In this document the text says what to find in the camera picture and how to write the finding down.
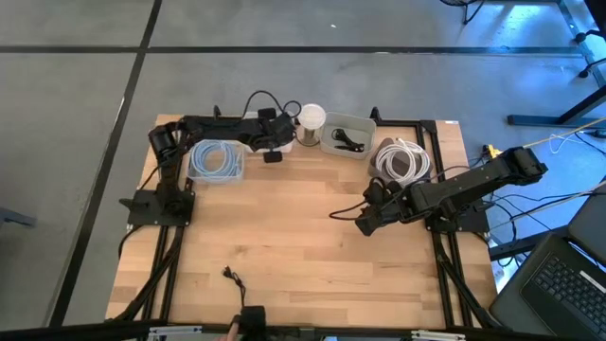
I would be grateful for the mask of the white plastic bin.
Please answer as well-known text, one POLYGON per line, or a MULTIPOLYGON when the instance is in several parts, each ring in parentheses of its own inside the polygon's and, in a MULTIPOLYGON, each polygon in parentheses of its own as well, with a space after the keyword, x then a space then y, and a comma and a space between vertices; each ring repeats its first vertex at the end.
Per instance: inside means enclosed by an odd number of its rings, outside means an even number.
MULTIPOLYGON (((248 111, 245 113, 244 115, 245 118, 258 118, 258 113, 257 112, 252 112, 252 111, 248 111)), ((289 142, 286 145, 282 145, 279 146, 277 148, 273 148, 273 152, 282 152, 282 153, 290 153, 293 149, 294 146, 294 140, 292 140, 291 142, 289 142)), ((256 151, 253 151, 250 147, 245 146, 244 149, 246 150, 247 153, 267 153, 270 151, 270 149, 259 149, 256 151)))

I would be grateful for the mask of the white bulb on brass stand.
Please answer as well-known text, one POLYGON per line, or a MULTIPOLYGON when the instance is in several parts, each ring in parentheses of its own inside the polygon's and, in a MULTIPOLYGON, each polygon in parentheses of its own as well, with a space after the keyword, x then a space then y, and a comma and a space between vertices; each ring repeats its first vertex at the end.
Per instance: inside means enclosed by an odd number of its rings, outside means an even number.
POLYGON ((308 103, 302 106, 297 117, 299 128, 297 140, 305 147, 313 147, 320 142, 321 130, 326 122, 326 111, 318 104, 308 103))

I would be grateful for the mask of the smoky clear plastic bin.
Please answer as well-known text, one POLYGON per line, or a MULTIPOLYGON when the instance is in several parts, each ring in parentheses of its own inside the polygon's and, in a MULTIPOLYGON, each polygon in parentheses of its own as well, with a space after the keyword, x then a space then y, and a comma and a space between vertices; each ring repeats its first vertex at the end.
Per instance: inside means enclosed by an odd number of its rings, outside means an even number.
POLYGON ((397 181, 401 186, 428 176, 433 168, 428 152, 417 143, 401 138, 385 138, 372 154, 368 173, 385 182, 397 181))

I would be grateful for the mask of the grey plastic bin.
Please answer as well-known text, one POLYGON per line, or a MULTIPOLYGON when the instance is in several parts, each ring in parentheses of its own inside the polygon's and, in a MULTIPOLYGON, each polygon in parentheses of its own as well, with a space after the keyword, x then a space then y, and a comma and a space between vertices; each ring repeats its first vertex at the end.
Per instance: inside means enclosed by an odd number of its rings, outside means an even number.
POLYGON ((328 112, 320 135, 323 153, 365 159, 372 151, 376 123, 370 118, 328 112))

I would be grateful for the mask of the black metal floor bar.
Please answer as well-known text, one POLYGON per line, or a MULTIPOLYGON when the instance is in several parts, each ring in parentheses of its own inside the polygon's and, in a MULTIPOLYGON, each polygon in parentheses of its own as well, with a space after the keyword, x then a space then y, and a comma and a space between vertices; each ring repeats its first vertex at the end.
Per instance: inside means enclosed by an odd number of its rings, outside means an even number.
POLYGON ((493 246, 489 249, 490 260, 497 261, 505 258, 511 258, 518 254, 531 251, 538 243, 550 234, 554 234, 559 237, 566 237, 568 235, 568 228, 561 226, 550 231, 545 231, 529 237, 516 240, 514 242, 506 242, 497 246, 493 246))

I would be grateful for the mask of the small black box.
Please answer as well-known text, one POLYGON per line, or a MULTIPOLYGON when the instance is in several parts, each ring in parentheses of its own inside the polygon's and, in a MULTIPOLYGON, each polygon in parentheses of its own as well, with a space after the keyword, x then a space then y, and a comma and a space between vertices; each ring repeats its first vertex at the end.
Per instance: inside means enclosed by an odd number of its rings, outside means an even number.
POLYGON ((266 330, 264 306, 244 306, 241 309, 239 326, 241 333, 262 333, 266 330))

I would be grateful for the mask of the black metal desk leg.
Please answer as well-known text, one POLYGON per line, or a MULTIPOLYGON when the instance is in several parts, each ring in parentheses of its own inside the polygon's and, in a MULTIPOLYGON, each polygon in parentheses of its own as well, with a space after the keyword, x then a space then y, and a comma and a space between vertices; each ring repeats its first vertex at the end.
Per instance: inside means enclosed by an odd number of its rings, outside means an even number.
POLYGON ((584 116, 605 102, 606 85, 599 87, 594 93, 558 117, 509 115, 507 123, 512 126, 579 128, 597 121, 596 118, 584 118, 584 116))

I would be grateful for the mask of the open black laptop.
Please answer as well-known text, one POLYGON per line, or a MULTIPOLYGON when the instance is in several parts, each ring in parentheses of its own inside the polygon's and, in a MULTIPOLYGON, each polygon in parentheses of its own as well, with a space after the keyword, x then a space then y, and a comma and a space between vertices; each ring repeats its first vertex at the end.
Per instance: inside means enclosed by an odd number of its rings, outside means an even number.
POLYGON ((516 332, 606 341, 606 272, 550 234, 503 287, 490 313, 516 332))

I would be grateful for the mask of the person's hand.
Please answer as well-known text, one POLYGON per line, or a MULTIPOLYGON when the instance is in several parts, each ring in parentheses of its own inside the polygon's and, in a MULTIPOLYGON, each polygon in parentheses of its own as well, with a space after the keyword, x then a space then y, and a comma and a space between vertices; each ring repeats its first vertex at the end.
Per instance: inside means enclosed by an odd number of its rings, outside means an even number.
POLYGON ((228 332, 218 336, 214 341, 237 341, 241 316, 236 314, 229 325, 228 332))

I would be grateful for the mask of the thin beige stick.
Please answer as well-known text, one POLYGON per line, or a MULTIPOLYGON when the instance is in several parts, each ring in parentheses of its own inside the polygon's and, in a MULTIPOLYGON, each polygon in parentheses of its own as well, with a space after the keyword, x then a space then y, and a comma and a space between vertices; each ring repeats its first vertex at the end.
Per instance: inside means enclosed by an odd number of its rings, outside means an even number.
POLYGON ((602 123, 602 122, 606 122, 606 117, 601 117, 601 118, 596 119, 594 121, 590 121, 589 123, 581 125, 580 127, 575 128, 573 130, 570 130, 568 132, 561 133, 561 134, 558 134, 558 135, 553 135, 552 134, 549 137, 546 137, 544 139, 540 139, 540 140, 537 140, 537 141, 525 144, 525 145, 523 145, 523 148, 527 149, 527 148, 530 148, 530 147, 533 147, 533 146, 536 146, 536 145, 540 145, 540 144, 548 142, 548 141, 550 141, 550 140, 552 140, 554 138, 561 138, 561 137, 564 138, 565 136, 573 135, 574 133, 579 132, 581 130, 584 130, 585 128, 596 127, 599 123, 602 123))

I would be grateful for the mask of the closed black laptop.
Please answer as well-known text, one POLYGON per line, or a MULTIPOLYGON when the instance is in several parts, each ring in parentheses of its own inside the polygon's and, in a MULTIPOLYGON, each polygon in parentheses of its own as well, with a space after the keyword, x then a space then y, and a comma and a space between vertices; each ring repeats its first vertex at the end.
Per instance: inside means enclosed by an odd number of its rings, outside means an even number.
POLYGON ((568 225, 569 236, 606 267, 606 184, 596 188, 568 225))

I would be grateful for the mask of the black chair base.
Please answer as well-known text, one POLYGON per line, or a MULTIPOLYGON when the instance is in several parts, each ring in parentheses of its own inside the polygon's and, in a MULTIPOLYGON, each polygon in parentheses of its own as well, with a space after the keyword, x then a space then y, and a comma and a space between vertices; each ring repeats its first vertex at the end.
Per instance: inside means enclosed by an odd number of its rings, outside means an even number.
POLYGON ((451 6, 451 7, 459 7, 463 8, 463 25, 467 25, 482 9, 487 0, 439 0, 442 4, 451 6), (470 6, 476 5, 476 8, 469 14, 470 6))

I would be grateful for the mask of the black chair caster leg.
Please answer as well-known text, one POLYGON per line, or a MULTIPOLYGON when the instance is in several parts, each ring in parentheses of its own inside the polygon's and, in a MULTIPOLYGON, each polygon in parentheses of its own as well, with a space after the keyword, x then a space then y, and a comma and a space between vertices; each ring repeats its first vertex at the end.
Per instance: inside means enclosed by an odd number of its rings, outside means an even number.
MULTIPOLYGON (((574 41, 577 44, 583 43, 586 40, 586 38, 588 36, 590 36, 590 35, 598 36, 600 38, 603 38, 606 41, 606 33, 602 32, 600 30, 594 30, 594 29, 590 29, 590 30, 587 30, 586 32, 578 33, 575 36, 574 41)), ((595 62, 589 63, 583 70, 581 70, 579 72, 579 77, 583 78, 583 79, 587 78, 589 76, 589 73, 590 73, 591 69, 594 66, 597 66, 597 65, 600 65, 600 64, 603 64, 603 63, 606 63, 606 57, 602 58, 600 60, 597 60, 595 62)))

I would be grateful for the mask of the grey floor object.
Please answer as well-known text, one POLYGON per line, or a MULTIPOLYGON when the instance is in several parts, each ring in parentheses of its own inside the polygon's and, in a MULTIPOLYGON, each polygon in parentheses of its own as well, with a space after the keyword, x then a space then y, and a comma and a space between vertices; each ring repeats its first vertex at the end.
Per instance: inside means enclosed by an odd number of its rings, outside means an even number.
POLYGON ((15 223, 28 227, 33 227, 36 222, 37 220, 33 217, 29 217, 13 210, 0 207, 0 227, 4 223, 15 223))

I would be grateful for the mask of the black rig bar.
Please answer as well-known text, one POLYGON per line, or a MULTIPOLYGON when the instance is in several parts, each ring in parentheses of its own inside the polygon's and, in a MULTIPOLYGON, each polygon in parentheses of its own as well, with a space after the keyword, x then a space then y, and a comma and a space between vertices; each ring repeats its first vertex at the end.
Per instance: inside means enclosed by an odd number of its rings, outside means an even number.
MULTIPOLYGON (((0 341, 123 341, 148 337, 150 328, 168 326, 162 320, 147 321, 110 321, 98 324, 45 327, 36 329, 0 332, 0 341)), ((202 326, 204 333, 225 332, 223 325, 173 325, 202 326)), ((291 328, 274 327, 267 330, 270 336, 292 336, 311 341, 322 336, 363 336, 377 338, 411 339, 411 331, 416 330, 382 330, 382 329, 344 329, 344 328, 291 328)), ((477 329, 471 327, 451 327, 444 330, 427 330, 432 332, 460 333, 467 341, 589 341, 577 337, 562 337, 525 332, 512 332, 502 329, 477 329)))

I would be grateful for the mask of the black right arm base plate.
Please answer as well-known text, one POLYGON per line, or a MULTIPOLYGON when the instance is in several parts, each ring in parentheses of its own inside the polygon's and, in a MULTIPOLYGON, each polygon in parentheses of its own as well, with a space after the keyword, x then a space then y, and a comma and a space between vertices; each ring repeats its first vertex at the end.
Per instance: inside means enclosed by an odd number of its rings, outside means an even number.
POLYGON ((435 232, 488 232, 489 208, 481 199, 462 205, 447 200, 425 219, 426 228, 435 232))

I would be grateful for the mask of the silver metal bracket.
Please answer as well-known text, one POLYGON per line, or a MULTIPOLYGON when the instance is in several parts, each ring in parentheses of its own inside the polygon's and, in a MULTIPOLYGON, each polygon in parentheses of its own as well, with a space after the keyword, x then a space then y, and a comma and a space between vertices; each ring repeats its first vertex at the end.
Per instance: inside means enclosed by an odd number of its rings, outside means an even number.
POLYGON ((432 332, 427 330, 411 331, 412 341, 467 341, 466 336, 460 333, 432 332))
POLYGON ((164 337, 172 335, 196 334, 202 332, 202 326, 163 326, 150 328, 148 337, 164 337))

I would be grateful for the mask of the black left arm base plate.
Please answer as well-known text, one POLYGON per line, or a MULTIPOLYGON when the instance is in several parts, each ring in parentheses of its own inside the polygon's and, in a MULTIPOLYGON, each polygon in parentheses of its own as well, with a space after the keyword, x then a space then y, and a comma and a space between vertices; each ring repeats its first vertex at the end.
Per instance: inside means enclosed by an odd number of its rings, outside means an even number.
POLYGON ((191 221, 195 193, 137 190, 132 199, 121 198, 119 202, 129 210, 128 224, 185 226, 191 221))

